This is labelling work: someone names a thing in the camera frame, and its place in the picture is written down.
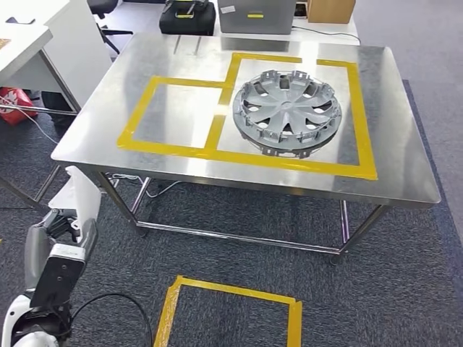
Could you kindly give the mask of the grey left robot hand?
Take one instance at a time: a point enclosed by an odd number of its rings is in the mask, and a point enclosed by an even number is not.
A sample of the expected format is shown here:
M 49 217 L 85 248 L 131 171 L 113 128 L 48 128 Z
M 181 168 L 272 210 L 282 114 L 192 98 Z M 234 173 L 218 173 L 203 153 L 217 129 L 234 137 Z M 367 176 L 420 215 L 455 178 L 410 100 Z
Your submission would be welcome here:
M 69 232 L 75 245 L 60 244 L 56 253 L 70 257 L 78 255 L 88 262 L 97 240 L 96 219 L 88 218 L 75 229 L 72 224 L 77 218 L 75 210 L 52 208 L 40 223 L 31 226 L 25 245 L 25 285 L 26 290 L 36 288 L 45 268 L 46 261 L 54 248 L 58 237 Z

